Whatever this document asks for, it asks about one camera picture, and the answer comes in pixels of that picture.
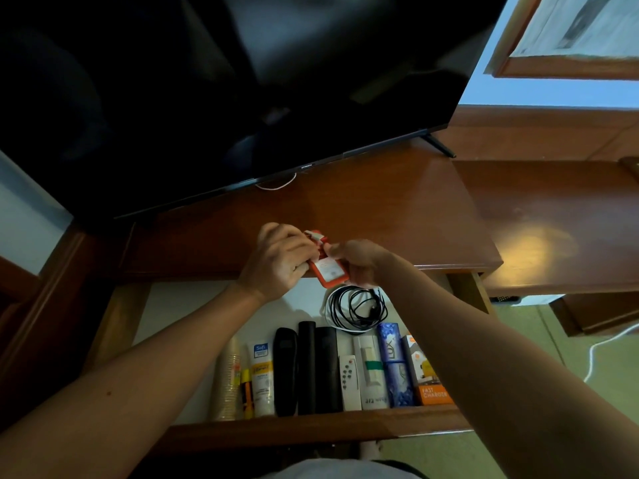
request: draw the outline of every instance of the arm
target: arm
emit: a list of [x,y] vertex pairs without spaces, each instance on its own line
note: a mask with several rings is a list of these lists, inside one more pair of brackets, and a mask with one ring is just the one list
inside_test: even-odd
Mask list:
[[531,341],[371,242],[324,249],[382,286],[508,477],[639,475],[639,427]]
[[227,341],[318,257],[290,225],[265,225],[237,282],[86,374],[0,435],[0,477],[127,476],[178,416]]

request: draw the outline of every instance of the open drawer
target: open drawer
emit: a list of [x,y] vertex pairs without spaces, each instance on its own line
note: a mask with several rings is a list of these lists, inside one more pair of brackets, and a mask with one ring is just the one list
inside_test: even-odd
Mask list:
[[[429,275],[463,301],[494,317],[481,279],[476,273]],[[115,289],[96,334],[84,371],[148,338],[214,297],[225,281],[127,283]],[[284,296],[264,306],[236,334],[241,344],[271,338],[277,328],[297,330],[300,321],[325,326],[320,314],[326,290],[316,279],[303,279]],[[387,302],[387,322],[398,322],[407,332],[392,303]],[[352,354],[346,333],[338,331],[340,354]],[[242,367],[248,367],[242,356]],[[284,418],[254,418],[208,422],[214,364],[176,422],[151,454],[171,455],[232,448],[287,446],[393,439],[411,435],[468,430],[470,426],[455,405],[428,405],[385,410],[363,410]]]

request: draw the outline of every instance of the hand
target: hand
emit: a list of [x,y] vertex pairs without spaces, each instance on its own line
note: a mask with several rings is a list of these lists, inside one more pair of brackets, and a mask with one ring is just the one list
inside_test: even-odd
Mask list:
[[392,255],[370,240],[349,240],[333,245],[326,243],[324,251],[329,257],[347,261],[351,283],[365,289],[378,285],[376,272],[379,271],[379,265],[385,257]]
[[262,226],[255,249],[237,284],[251,291],[262,304],[275,301],[291,290],[309,269],[307,260],[317,261],[315,243],[292,225]]

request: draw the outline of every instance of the green tape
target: green tape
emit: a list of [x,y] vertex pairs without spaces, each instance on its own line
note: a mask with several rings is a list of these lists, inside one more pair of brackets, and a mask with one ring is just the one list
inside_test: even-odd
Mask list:
[[383,370],[384,365],[381,362],[364,362],[367,370]]

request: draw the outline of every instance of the black tv screen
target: black tv screen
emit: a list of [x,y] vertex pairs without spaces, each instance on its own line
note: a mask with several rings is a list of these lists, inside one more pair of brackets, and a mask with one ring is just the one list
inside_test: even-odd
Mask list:
[[505,2],[12,0],[0,149],[87,221],[292,174],[445,128]]

